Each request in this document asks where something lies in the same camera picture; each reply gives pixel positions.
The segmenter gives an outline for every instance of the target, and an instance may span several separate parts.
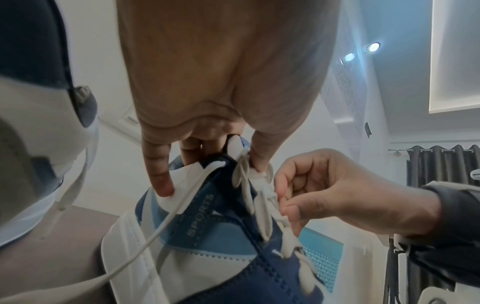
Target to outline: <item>shoe tongue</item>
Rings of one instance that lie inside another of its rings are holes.
[[[250,149],[250,143],[239,135],[233,135],[227,140],[224,152],[234,160],[238,160],[245,148]]]

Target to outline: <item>hand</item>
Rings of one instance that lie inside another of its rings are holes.
[[[330,216],[377,234],[425,235],[441,214],[435,193],[390,182],[330,149],[289,158],[274,181],[296,235],[309,220]]]
[[[118,31],[150,182],[173,194],[171,143],[184,164],[255,129],[263,172],[307,117],[335,45],[340,1],[117,0]]]

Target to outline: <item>curtain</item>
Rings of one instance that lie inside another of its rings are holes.
[[[477,145],[466,150],[460,145],[451,149],[415,146],[411,150],[408,152],[407,185],[422,187],[431,181],[448,181],[480,186],[480,181],[470,177],[471,171],[480,168],[480,148]],[[407,304],[417,304],[421,292],[429,286],[448,290],[455,287],[411,262],[407,262],[407,279]]]

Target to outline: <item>ceiling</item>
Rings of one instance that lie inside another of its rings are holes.
[[[390,133],[479,128],[480,1],[359,1]]]

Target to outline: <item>curtain rod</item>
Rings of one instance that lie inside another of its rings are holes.
[[[413,151],[413,149],[389,149],[389,151]],[[433,151],[433,149],[420,149],[420,151]],[[440,151],[455,152],[454,149],[440,149]],[[465,149],[464,152],[473,152],[472,149]]]

